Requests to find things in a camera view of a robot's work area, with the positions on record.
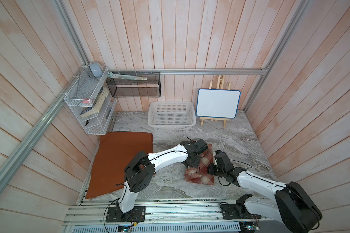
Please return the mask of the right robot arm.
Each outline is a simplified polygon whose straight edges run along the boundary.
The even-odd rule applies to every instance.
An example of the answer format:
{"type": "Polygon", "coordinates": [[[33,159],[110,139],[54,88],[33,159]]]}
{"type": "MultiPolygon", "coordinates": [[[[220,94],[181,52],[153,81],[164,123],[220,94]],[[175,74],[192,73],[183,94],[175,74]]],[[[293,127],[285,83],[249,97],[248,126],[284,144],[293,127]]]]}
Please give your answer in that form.
{"type": "Polygon", "coordinates": [[[296,182],[275,182],[241,167],[235,167],[226,153],[216,151],[215,163],[208,174],[224,178],[229,184],[248,188],[264,196],[241,196],[235,204],[220,203],[225,219],[247,219],[264,216],[284,224],[293,233],[307,233],[320,226],[322,213],[296,182]]]}

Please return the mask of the red plaid skirt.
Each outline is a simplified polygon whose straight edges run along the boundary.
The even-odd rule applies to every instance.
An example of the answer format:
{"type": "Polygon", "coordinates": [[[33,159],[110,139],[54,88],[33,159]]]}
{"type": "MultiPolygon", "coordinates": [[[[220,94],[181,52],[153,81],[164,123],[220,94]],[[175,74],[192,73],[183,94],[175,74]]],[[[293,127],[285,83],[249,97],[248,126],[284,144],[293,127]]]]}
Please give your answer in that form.
{"type": "Polygon", "coordinates": [[[187,168],[184,179],[189,183],[214,185],[214,176],[208,174],[208,167],[214,163],[212,144],[208,144],[208,149],[201,154],[197,168],[187,168]]]}

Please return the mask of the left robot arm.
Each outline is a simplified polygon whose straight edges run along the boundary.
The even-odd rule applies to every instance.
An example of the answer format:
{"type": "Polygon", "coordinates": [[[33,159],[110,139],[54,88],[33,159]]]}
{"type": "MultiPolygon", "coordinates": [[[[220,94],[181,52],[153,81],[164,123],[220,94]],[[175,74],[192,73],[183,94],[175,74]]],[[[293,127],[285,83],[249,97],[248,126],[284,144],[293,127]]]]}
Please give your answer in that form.
{"type": "Polygon", "coordinates": [[[133,210],[138,193],[147,188],[153,175],[159,170],[182,163],[186,167],[199,170],[199,162],[208,145],[202,139],[182,141],[175,147],[157,153],[140,151],[124,169],[124,189],[118,206],[122,213],[133,210]]]}

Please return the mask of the white plastic basket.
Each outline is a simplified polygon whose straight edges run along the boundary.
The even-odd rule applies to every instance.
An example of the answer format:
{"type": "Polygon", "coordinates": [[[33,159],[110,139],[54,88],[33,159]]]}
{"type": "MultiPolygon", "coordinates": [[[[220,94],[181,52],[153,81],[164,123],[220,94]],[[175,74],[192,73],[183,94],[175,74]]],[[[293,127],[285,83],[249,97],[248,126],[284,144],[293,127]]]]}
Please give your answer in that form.
{"type": "Polygon", "coordinates": [[[148,125],[155,131],[187,131],[196,124],[194,105],[188,101],[152,102],[148,125]]]}

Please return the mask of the rust brown skirt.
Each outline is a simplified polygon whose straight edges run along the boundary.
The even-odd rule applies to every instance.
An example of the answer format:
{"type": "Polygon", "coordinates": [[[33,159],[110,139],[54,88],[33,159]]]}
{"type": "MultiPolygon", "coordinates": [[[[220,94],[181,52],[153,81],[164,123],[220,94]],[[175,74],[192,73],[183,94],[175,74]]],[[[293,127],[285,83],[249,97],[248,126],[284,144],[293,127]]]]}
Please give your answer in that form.
{"type": "Polygon", "coordinates": [[[122,189],[124,169],[140,151],[153,152],[152,133],[110,132],[101,136],[86,199],[122,189]]]}

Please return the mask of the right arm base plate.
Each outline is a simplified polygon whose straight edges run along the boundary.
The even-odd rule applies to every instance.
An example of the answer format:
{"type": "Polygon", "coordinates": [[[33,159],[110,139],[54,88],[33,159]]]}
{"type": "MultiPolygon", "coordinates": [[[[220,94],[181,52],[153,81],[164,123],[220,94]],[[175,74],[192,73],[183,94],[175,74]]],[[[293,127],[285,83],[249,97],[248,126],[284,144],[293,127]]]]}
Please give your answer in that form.
{"type": "Polygon", "coordinates": [[[231,219],[261,219],[261,215],[253,215],[247,211],[243,204],[219,204],[224,220],[231,219]]]}

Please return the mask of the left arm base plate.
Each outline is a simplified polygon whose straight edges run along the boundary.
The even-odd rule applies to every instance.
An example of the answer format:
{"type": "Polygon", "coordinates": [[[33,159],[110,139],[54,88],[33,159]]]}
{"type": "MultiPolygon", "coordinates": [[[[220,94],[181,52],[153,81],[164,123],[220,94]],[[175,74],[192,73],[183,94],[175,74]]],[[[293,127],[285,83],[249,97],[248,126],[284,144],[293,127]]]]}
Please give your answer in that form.
{"type": "Polygon", "coordinates": [[[105,221],[110,222],[143,222],[145,221],[145,206],[134,206],[131,211],[123,213],[118,206],[109,207],[105,221]]]}

